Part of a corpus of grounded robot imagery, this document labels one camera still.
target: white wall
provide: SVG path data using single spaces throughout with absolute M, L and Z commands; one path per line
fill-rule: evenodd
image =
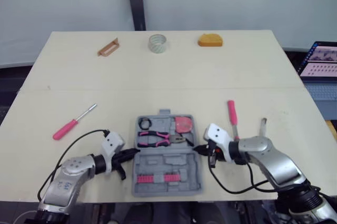
M 130 2 L 0 0 L 0 68 L 32 64 L 54 30 L 134 30 Z
M 288 48 L 337 40 L 337 0 L 144 0 L 147 30 L 271 29 Z

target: roll of tape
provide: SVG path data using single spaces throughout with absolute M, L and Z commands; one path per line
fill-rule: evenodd
M 153 53 L 162 53 L 166 50 L 166 37 L 160 34 L 152 35 L 148 39 L 148 48 Z

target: pink screwdriver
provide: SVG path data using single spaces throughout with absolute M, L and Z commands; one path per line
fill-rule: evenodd
M 83 116 L 85 116 L 87 113 L 89 113 L 91 110 L 93 110 L 97 104 L 93 104 L 87 111 L 85 111 L 83 114 L 78 116 L 76 119 L 72 119 L 69 123 L 64 125 L 58 132 L 56 132 L 53 135 L 54 140 L 60 140 L 66 133 L 68 133 L 70 130 L 72 130 L 73 127 L 75 127 L 78 124 L 78 121 L 82 119 Z
M 228 111 L 230 113 L 230 121 L 233 127 L 234 141 L 240 140 L 239 133 L 237 132 L 237 116 L 235 111 L 235 103 L 233 100 L 227 101 Z

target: black ring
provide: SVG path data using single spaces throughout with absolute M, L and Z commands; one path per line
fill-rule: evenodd
M 147 128 L 144 128 L 144 127 L 142 126 L 142 124 L 143 124 L 144 121 L 148 121 L 148 127 L 147 127 Z M 151 120 L 150 120 L 149 118 L 147 118 L 147 117 L 142 117 L 142 118 L 139 118 L 139 120 L 138 120 L 138 125 L 139 125 L 139 127 L 140 127 L 142 130 L 148 130 L 148 129 L 152 126 L 152 122 L 151 122 Z

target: orange sponge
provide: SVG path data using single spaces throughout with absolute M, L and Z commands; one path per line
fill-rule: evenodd
M 222 38 L 218 34 L 203 34 L 198 40 L 200 46 L 220 47 L 222 43 Z

